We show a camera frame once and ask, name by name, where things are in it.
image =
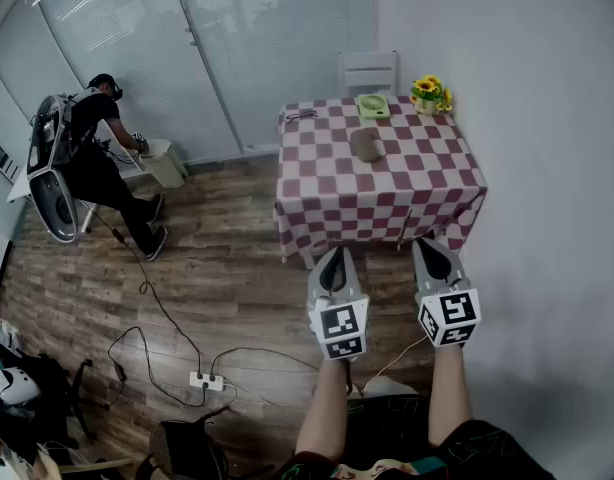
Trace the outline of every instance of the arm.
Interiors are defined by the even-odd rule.
[[[342,361],[324,360],[296,453],[313,452],[334,462],[345,450],[347,433],[347,374]]]
[[[439,347],[429,402],[429,442],[440,446],[449,434],[471,419],[463,349],[459,345]]]
[[[138,141],[134,139],[128,132],[125,130],[123,123],[120,119],[112,118],[106,119],[107,124],[111,128],[111,131],[120,142],[120,145],[125,149],[135,149],[139,150]]]

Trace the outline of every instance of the white chair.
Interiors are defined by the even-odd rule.
[[[397,91],[398,53],[338,52],[338,92],[341,97],[355,96],[353,88],[361,92],[395,95]]]

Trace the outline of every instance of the foot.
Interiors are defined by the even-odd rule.
[[[151,203],[153,203],[153,205],[156,207],[156,210],[154,211],[154,216],[147,222],[147,224],[151,225],[158,220],[160,217],[160,210],[162,210],[164,202],[165,196],[162,194],[156,194],[151,198]]]
[[[169,232],[165,226],[158,226],[154,237],[156,238],[156,243],[158,245],[156,246],[156,250],[154,252],[147,255],[147,261],[154,261],[156,258],[158,258],[160,251],[162,251],[163,247],[165,246],[165,242],[167,242]]]

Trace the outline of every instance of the white device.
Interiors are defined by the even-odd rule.
[[[311,329],[325,358],[349,359],[367,352],[369,297],[361,292],[346,247],[321,258],[309,274],[307,293]]]
[[[428,238],[412,245],[418,321],[435,347],[466,342],[480,323],[478,291],[458,255]]]

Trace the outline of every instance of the green object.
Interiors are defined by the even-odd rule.
[[[358,110],[364,119],[387,119],[391,116],[387,98],[382,94],[361,94],[358,96]]]

